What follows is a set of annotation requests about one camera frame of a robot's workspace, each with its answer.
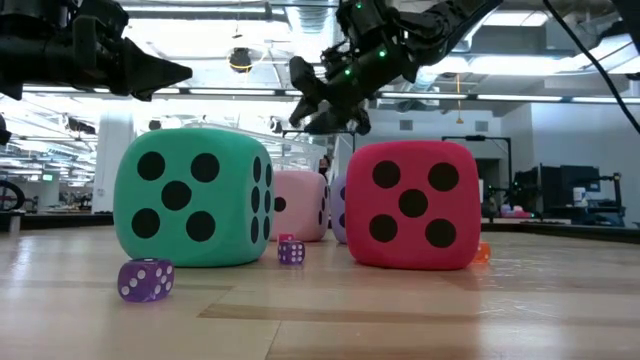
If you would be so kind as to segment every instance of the computer monitor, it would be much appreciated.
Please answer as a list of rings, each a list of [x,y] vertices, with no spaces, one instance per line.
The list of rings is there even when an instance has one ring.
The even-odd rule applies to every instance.
[[[561,166],[562,182],[573,199],[573,188],[583,187],[587,192],[600,192],[600,170],[593,166]]]

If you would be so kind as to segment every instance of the ceiling light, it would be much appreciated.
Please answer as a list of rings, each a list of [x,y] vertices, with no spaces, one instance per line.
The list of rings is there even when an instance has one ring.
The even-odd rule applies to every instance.
[[[640,98],[622,98],[622,101],[627,105],[640,104]],[[574,103],[590,103],[590,104],[617,104],[615,98],[602,98],[602,97],[574,97],[571,99]]]
[[[154,94],[180,94],[180,89],[166,88],[156,91]]]
[[[520,102],[559,102],[560,100],[562,100],[562,96],[478,95],[478,100],[520,101]]]
[[[8,174],[13,175],[41,175],[42,170],[5,170]]]
[[[421,72],[427,74],[444,74],[444,73],[468,73],[471,72],[469,63],[465,58],[459,56],[448,56],[433,66],[423,66]]]
[[[610,74],[637,74],[640,73],[640,56],[637,56],[626,63],[609,70]]]
[[[429,100],[464,100],[465,94],[412,93],[412,92],[383,92],[381,98],[387,99],[429,99]]]
[[[542,11],[496,11],[484,21],[485,26],[528,26],[544,25],[549,16]]]
[[[556,59],[542,56],[479,56],[471,72],[486,75],[545,76],[561,71]]]
[[[53,92],[53,93],[81,92],[78,89],[74,89],[68,86],[25,86],[23,91],[24,92]]]
[[[242,89],[190,89],[194,95],[244,95],[244,96],[273,96],[273,90],[242,90]]]

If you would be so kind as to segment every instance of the black equipment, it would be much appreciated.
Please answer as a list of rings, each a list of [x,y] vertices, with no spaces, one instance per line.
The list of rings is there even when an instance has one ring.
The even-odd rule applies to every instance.
[[[7,131],[7,122],[4,121],[4,117],[0,114],[0,145],[7,145],[11,139],[11,135],[11,132]]]
[[[20,100],[24,83],[40,83],[150,101],[191,78],[190,68],[123,39],[128,23],[115,0],[1,0],[0,92]]]
[[[345,40],[323,51],[327,82],[315,76],[313,66],[302,57],[289,61],[291,83],[303,94],[289,118],[292,126],[331,105],[308,127],[313,132],[344,129],[350,120],[361,135],[371,130],[365,99],[393,79],[402,76],[415,82],[418,69],[446,57],[464,35],[502,3],[502,0],[454,0],[441,2],[422,13],[398,11],[384,0],[346,0],[336,12]]]
[[[626,208],[622,206],[620,173],[600,176],[592,166],[540,166],[544,213],[549,218],[568,218],[575,225],[605,225],[624,227]],[[612,181],[613,200],[587,201],[587,207],[573,206],[573,188],[584,187],[587,192],[600,192],[601,181]]]

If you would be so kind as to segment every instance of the ceiling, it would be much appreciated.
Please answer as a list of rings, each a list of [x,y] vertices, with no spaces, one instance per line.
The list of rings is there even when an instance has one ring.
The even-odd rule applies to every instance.
[[[609,1],[552,2],[581,40],[603,62],[606,60],[608,70],[616,72],[626,66],[625,71],[629,72],[640,68],[640,61],[636,61],[638,54],[629,45],[629,39],[599,42],[597,34],[617,19]],[[319,55],[342,36],[334,21],[337,1],[276,0],[271,1],[270,6],[257,1],[216,0],[123,0],[120,3],[131,15],[125,36],[149,54],[194,70],[192,79],[177,85],[183,88],[291,89],[288,59],[293,55],[302,56],[317,64],[316,73],[323,76]],[[392,3],[402,11],[422,11],[434,2],[395,0]],[[432,68],[423,68],[416,84],[397,80],[385,89],[607,95],[603,82],[543,10],[539,0],[507,0],[445,61]],[[229,66],[229,55],[238,47],[251,49],[253,67],[248,74],[238,74]],[[500,61],[504,61],[502,66],[491,67]],[[520,66],[507,66],[514,62]],[[624,90],[627,84],[624,74],[614,75],[614,78]],[[159,98],[152,103],[142,103],[106,93],[89,96],[51,91],[26,93],[21,102],[5,97],[0,99],[0,111],[10,131],[22,136],[54,139],[14,141],[5,149],[5,160],[0,160],[4,161],[0,166],[4,169],[42,167],[49,161],[91,170],[95,163],[96,137],[85,134],[81,135],[82,141],[74,140],[78,133],[68,129],[69,118],[80,120],[99,132],[100,114],[116,106],[135,112],[140,132],[148,131],[149,121],[154,119],[160,120],[163,127],[193,123],[225,126],[262,134],[275,154],[278,152],[276,147],[289,149],[290,146],[278,144],[269,137],[273,135],[273,122],[287,119],[296,103],[293,99],[273,100],[276,101],[228,101],[203,96],[200,99]],[[440,101],[427,110],[446,112],[457,106],[456,101]],[[473,102],[465,104],[464,108],[493,111],[495,116],[501,116],[513,106]],[[292,154],[304,153],[308,150],[305,144],[310,142],[322,146],[332,143],[330,138],[312,139],[304,135],[298,135],[296,140],[301,148],[299,151],[295,148],[287,150]]]

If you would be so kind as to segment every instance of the large foam die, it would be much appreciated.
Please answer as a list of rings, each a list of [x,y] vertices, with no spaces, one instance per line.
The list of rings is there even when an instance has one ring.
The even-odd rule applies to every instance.
[[[275,172],[275,220],[271,240],[293,234],[298,241],[322,240],[328,227],[329,188],[311,171]]]
[[[345,226],[345,195],[347,177],[338,176],[331,182],[331,230],[341,244],[347,243]]]
[[[440,141],[373,144],[347,171],[346,233],[357,261],[454,270],[469,265],[480,238],[478,172],[464,147]]]
[[[114,221],[132,258],[175,266],[258,259],[273,224],[273,171],[255,139],[216,129],[156,130],[118,169]]]

